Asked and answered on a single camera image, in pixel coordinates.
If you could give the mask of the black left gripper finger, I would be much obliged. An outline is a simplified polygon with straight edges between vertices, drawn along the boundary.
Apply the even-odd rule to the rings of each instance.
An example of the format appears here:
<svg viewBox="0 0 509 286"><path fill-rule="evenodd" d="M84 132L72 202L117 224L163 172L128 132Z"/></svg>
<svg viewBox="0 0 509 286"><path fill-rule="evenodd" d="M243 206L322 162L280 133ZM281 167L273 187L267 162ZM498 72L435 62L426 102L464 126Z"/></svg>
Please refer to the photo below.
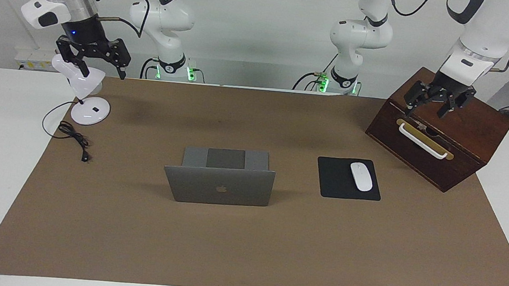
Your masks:
<svg viewBox="0 0 509 286"><path fill-rule="evenodd" d="M420 81L416 81L415 84L409 88L404 97L404 102L407 106L404 111L405 116L410 117L415 109L431 101L429 96L430 88L431 85L424 84Z"/></svg>
<svg viewBox="0 0 509 286"><path fill-rule="evenodd" d="M453 110L466 107L474 99L476 91L466 90L456 96L449 90L443 90L442 94L444 97L444 104L437 111L437 115L440 119L446 116L446 114L449 114L449 112L453 112Z"/></svg>

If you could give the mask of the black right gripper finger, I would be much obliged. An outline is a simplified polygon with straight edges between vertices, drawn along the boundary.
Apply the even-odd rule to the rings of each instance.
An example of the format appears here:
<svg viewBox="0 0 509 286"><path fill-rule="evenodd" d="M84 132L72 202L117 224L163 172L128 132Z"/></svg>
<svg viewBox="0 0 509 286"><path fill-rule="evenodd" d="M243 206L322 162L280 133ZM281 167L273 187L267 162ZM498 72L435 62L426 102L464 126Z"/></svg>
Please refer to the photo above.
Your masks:
<svg viewBox="0 0 509 286"><path fill-rule="evenodd" d="M79 44L74 44L74 49L76 53L73 52L73 43L70 39L60 39L56 40L56 46L58 47L59 53L62 55L63 60L66 63L72 63L76 68L81 71L81 74L84 78L89 76L89 69L84 59L86 57L85 52L86 49L84 46Z"/></svg>
<svg viewBox="0 0 509 286"><path fill-rule="evenodd" d="M122 39L107 40L102 47L103 59L113 65L121 80L126 78L126 68L131 62L131 55Z"/></svg>

